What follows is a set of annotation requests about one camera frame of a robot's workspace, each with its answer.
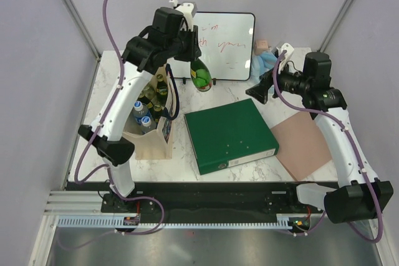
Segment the beige canvas tote bag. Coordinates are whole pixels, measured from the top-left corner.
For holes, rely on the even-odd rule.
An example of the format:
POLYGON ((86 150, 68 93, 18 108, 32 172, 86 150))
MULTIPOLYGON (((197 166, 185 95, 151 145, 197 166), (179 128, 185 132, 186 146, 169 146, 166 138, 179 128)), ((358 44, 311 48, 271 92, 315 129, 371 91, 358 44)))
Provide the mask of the beige canvas tote bag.
POLYGON ((137 160, 170 159, 172 157, 172 118, 178 116, 180 101, 177 89, 173 87, 170 72, 170 66, 166 64, 156 73, 164 76, 164 82, 168 84, 168 97, 166 103, 161 105, 162 115, 152 117, 156 128, 144 133, 133 113, 129 115, 125 123, 123 137, 135 145, 137 160))

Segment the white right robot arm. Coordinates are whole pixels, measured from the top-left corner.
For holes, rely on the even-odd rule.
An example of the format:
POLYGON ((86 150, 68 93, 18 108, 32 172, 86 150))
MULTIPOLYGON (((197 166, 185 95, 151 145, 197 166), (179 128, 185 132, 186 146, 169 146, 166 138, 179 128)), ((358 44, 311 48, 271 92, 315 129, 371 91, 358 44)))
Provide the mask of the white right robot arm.
POLYGON ((261 76, 260 82, 247 89, 246 94, 267 103, 267 91, 282 98, 283 92, 302 99, 300 112, 307 112, 319 127, 336 167, 338 188, 316 183, 303 183, 286 196, 287 208, 300 212, 307 205, 326 212, 334 223, 377 219, 393 196, 390 181, 381 181, 368 164, 353 132, 347 103, 342 92, 330 84, 332 62, 323 52, 309 52, 302 71, 286 69, 289 53, 283 50, 274 68, 261 76))

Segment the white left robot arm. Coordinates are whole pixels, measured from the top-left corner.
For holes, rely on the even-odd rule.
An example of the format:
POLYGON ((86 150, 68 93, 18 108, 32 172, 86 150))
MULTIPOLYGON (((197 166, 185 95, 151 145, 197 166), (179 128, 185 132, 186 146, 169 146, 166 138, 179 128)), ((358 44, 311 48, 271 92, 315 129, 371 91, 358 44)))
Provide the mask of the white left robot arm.
POLYGON ((135 146, 123 137, 125 122, 140 92, 169 59, 192 62, 200 57, 198 27, 193 20, 196 12, 196 4, 190 2, 174 9, 157 9, 152 24, 129 40, 123 52, 116 51, 121 71, 114 90, 96 119, 78 130, 103 158, 112 190, 117 194, 115 205, 123 212, 130 212, 137 205, 129 165, 135 146))

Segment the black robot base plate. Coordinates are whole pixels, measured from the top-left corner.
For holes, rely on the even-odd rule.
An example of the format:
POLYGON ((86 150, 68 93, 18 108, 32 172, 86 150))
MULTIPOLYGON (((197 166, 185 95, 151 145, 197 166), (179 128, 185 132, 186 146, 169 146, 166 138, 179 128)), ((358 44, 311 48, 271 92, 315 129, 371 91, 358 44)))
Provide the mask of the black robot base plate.
POLYGON ((139 213, 148 221, 272 221, 277 214, 316 215, 295 183, 137 183, 129 201, 104 195, 102 212, 139 213))

